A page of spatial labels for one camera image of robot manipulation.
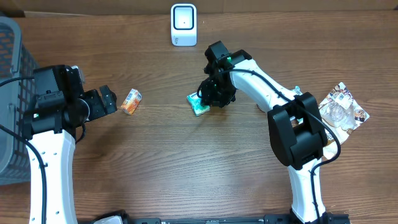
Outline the orange tissue pack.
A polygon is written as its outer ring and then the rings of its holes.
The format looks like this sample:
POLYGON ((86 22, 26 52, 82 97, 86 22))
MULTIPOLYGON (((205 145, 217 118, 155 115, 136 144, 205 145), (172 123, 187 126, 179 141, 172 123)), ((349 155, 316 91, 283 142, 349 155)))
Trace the orange tissue pack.
POLYGON ((140 92, 136 89, 131 89, 129 92, 128 96, 124 100, 124 102, 121 105, 121 109, 129 115, 133 115, 134 111, 138 107, 139 103, 142 100, 142 95, 140 92))

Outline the cream green packet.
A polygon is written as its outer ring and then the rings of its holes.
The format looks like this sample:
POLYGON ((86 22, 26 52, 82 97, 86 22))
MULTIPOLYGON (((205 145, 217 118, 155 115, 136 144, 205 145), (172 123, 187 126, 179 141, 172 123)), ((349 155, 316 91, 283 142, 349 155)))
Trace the cream green packet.
POLYGON ((197 93, 192 93, 187 96, 187 101, 190 104, 195 116, 200 116, 210 110, 210 106, 202 106, 201 98, 197 93))

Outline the mint green wipe packet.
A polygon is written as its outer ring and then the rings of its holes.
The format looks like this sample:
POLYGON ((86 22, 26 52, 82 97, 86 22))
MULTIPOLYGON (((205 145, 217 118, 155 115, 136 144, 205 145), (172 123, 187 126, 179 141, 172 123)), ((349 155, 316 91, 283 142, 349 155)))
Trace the mint green wipe packet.
POLYGON ((292 91, 294 91, 297 95, 302 95, 302 92, 300 91, 299 86, 295 86, 295 88, 292 91))

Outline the brown white snack bag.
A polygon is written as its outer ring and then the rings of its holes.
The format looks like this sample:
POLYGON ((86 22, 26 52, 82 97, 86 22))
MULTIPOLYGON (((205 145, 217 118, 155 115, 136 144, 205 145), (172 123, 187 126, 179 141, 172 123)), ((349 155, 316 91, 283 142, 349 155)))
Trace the brown white snack bag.
POLYGON ((370 115, 359 106, 351 92, 340 82, 319 104, 322 121, 333 131, 340 144, 369 119, 370 115))

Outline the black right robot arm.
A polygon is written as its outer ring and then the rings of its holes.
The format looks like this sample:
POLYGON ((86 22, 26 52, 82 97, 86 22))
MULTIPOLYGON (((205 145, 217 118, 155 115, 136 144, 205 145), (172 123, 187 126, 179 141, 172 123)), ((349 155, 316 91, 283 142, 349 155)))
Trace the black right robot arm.
POLYGON ((200 87, 201 104, 220 108, 235 101, 237 90, 252 98, 266 113, 271 148, 288 168, 292 186, 292 213, 299 223, 323 223, 325 206, 317 201, 320 181, 316 169, 327 144, 316 99, 297 95, 262 71, 256 61, 239 50, 205 51, 208 75, 200 87))

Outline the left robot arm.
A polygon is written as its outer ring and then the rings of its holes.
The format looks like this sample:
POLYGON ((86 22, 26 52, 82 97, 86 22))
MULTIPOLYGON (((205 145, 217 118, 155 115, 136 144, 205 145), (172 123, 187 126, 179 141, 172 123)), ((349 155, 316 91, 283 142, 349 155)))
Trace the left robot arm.
POLYGON ((116 111, 104 85, 36 84, 36 105, 24 114, 22 136, 30 162, 30 223, 77 223, 73 193, 76 129, 116 111))

